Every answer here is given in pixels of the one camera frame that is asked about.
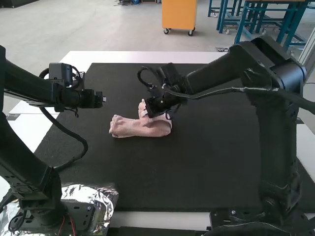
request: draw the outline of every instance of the gray floor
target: gray floor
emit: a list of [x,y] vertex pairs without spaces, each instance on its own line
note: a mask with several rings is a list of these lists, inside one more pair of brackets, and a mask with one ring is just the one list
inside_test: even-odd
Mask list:
[[[39,74],[50,62],[58,62],[69,51],[203,51],[229,47],[230,35],[216,31],[217,18],[208,18],[208,0],[199,0],[196,32],[161,28],[161,4],[114,6],[114,0],[39,0],[15,8],[0,8],[0,44],[8,60]],[[219,6],[219,0],[213,5]],[[298,32],[308,37],[315,16],[308,10]],[[315,100],[315,85],[305,88],[305,96]],[[18,100],[5,98],[7,114]],[[315,132],[315,117],[301,112],[302,119]]]

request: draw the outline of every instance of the orange cart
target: orange cart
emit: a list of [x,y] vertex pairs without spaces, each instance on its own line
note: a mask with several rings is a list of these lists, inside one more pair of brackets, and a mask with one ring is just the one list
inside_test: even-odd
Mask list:
[[198,0],[162,0],[162,27],[165,34],[171,29],[195,31]]

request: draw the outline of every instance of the aluminum foil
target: aluminum foil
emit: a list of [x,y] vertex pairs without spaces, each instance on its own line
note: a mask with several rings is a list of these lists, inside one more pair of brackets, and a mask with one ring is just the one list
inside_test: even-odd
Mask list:
[[[106,235],[114,208],[118,199],[118,192],[113,185],[95,186],[83,184],[63,184],[62,200],[77,201],[81,203],[90,203],[95,207],[95,212],[85,235]],[[10,203],[0,215],[0,236],[56,236],[58,232],[50,231],[49,233],[30,233],[26,231],[16,231],[11,233],[8,230],[10,220],[19,211],[18,203]]]

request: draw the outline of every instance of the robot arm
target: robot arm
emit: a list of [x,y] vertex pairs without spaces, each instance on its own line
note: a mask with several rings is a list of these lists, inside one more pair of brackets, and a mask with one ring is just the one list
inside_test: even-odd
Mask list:
[[[299,107],[315,114],[314,103],[302,97],[305,69],[268,37],[241,42],[214,62],[181,76],[173,64],[151,70],[159,86],[146,85],[149,117],[169,113],[187,99],[228,92],[244,92],[256,107],[260,130],[261,176],[259,197],[264,222],[282,225],[301,197],[301,180],[296,167],[296,118]],[[206,92],[234,79],[243,88]]]
[[[3,95],[18,97],[30,105],[40,107],[43,113],[63,132],[81,141],[84,145],[82,157],[87,151],[87,143],[80,136],[65,129],[45,110],[54,107],[56,111],[77,108],[100,108],[105,102],[102,92],[84,88],[84,73],[63,63],[51,63],[49,69],[37,77],[12,64],[5,58],[5,48],[0,46],[0,107]],[[19,229],[30,211],[29,221],[36,220],[38,229],[57,225],[69,207],[61,202],[61,181],[58,170],[64,169],[78,157],[73,157],[59,169],[49,167],[39,160],[15,134],[0,113],[0,175],[10,184],[12,195],[19,199],[24,212],[17,215],[17,222],[11,224],[11,231]]]

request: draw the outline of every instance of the pink cloth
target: pink cloth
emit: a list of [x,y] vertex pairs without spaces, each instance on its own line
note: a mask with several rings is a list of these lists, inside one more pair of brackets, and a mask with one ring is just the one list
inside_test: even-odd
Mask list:
[[171,132],[172,122],[166,119],[165,114],[149,118],[143,99],[138,109],[139,119],[114,115],[110,122],[109,133],[115,138],[127,138],[132,136],[163,137]]

